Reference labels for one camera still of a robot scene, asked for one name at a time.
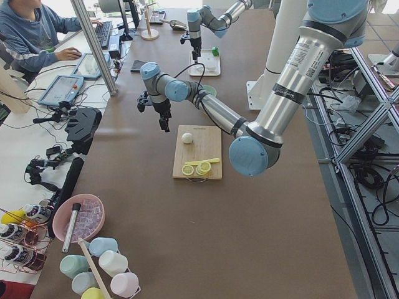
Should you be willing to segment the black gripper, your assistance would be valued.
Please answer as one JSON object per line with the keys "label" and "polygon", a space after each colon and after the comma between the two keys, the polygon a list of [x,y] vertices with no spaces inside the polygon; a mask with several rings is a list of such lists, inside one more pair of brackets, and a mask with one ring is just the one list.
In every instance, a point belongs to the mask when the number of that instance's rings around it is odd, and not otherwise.
{"label": "black gripper", "polygon": [[152,106],[154,110],[160,114],[159,124],[161,130],[165,132],[170,132],[169,129],[169,118],[171,118],[171,104],[169,99],[164,99],[160,103],[155,103],[153,101],[154,96],[148,94],[145,90],[138,98],[137,98],[137,108],[140,113],[145,111],[146,107]]}
{"label": "black gripper", "polygon": [[185,41],[190,41],[190,44],[194,51],[192,51],[192,58],[196,60],[197,57],[201,57],[201,31],[186,31],[180,37],[180,43],[184,44]]}

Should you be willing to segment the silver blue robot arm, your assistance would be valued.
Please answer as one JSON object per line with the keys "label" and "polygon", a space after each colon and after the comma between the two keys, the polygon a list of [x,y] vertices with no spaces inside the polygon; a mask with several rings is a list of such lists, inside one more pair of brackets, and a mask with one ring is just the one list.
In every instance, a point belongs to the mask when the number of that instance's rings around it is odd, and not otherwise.
{"label": "silver blue robot arm", "polygon": [[279,159],[283,132],[332,52],[363,42],[367,11],[367,1],[309,1],[296,45],[254,121],[241,117],[200,84],[171,77],[157,63],[145,63],[140,75],[160,114],[162,130],[168,129],[170,103],[189,100],[234,137],[229,147],[233,168],[245,176],[262,174]]}
{"label": "silver blue robot arm", "polygon": [[195,63],[201,57],[202,39],[201,27],[208,28],[215,36],[222,38],[229,29],[230,25],[236,22],[239,16],[253,5],[253,1],[236,1],[222,15],[216,17],[208,5],[201,8],[189,9],[186,13],[187,29],[181,35],[180,43],[184,44],[188,40],[193,48],[192,58]]}

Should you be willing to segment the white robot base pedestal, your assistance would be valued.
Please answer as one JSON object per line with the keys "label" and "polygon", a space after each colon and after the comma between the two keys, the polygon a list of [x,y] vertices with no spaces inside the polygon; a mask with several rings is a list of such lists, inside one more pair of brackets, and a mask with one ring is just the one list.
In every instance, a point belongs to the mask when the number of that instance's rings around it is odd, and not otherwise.
{"label": "white robot base pedestal", "polygon": [[282,0],[276,16],[264,73],[247,82],[248,105],[261,110],[272,92],[299,38],[299,26],[307,12],[306,0]]}

